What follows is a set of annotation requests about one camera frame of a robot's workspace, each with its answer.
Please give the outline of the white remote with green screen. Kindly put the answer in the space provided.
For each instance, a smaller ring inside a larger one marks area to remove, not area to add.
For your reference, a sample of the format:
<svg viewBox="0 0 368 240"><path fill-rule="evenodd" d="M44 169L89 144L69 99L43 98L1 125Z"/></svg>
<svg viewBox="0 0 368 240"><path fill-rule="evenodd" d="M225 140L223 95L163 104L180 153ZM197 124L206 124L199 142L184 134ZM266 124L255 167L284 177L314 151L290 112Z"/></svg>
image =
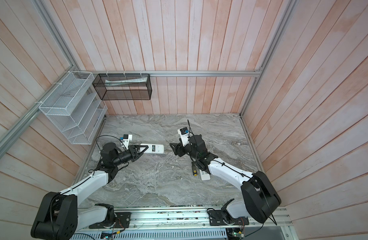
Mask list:
<svg viewBox="0 0 368 240"><path fill-rule="evenodd" d="M145 154L163 154L165 149L163 145L159 144L141 144L148 145L149 149L145 152Z"/></svg>

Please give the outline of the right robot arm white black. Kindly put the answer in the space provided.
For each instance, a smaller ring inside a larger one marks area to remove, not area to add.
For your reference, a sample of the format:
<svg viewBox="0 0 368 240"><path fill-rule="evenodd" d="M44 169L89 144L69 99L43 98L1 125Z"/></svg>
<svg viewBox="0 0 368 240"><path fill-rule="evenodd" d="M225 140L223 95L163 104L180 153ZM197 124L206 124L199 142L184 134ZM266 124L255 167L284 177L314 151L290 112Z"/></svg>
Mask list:
<svg viewBox="0 0 368 240"><path fill-rule="evenodd" d="M240 190L242 200L231 199L220 211L216 211L221 215L218 217L221 222L232 224L239 218L252 217L263 224L267 219L274 218L273 213L281 204L281 198L265 173L247 172L228 164L208 151L201 135L181 135L180 142L170 143L170 147L176 156L189 156L201 171L219 177Z"/></svg>

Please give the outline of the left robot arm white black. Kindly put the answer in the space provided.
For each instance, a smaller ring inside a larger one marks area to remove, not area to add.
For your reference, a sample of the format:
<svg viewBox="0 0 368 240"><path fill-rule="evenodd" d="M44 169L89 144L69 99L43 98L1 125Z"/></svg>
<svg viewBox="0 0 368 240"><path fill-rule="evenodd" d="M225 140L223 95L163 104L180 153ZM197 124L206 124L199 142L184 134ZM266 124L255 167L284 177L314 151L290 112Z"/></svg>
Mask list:
<svg viewBox="0 0 368 240"><path fill-rule="evenodd" d="M129 145L122 151L115 143L105 144L100 151L98 166L91 174L67 189L44 196L31 236L42 240L68 240L76 231L94 224L113 228L117 216L112 205L96 204L87 210L79 210L78 207L115 178L120 170L119 165L138 160L148 149L147 145Z"/></svg>

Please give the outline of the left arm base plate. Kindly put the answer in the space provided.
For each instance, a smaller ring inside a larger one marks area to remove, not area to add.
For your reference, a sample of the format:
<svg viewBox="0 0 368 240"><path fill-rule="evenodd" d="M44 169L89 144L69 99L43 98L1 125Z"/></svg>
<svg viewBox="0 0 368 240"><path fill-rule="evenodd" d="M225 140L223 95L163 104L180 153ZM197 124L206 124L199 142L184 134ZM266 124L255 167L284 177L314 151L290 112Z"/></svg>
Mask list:
<svg viewBox="0 0 368 240"><path fill-rule="evenodd" d="M89 226L89 229L127 229L130 226L131 212L115 212L113 220L105 220Z"/></svg>

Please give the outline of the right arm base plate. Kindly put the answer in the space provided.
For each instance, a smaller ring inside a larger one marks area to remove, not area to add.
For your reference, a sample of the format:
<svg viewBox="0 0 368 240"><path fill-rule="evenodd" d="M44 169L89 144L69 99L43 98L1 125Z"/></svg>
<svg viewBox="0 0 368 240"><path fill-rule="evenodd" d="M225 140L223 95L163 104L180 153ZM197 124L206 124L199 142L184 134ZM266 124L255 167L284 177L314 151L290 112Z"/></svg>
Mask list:
<svg viewBox="0 0 368 240"><path fill-rule="evenodd" d="M223 210L209 208L207 209L207 214L209 215L209 222L211 226L239 225L244 227L250 224L248 218L242 217L234 219L227 211Z"/></svg>

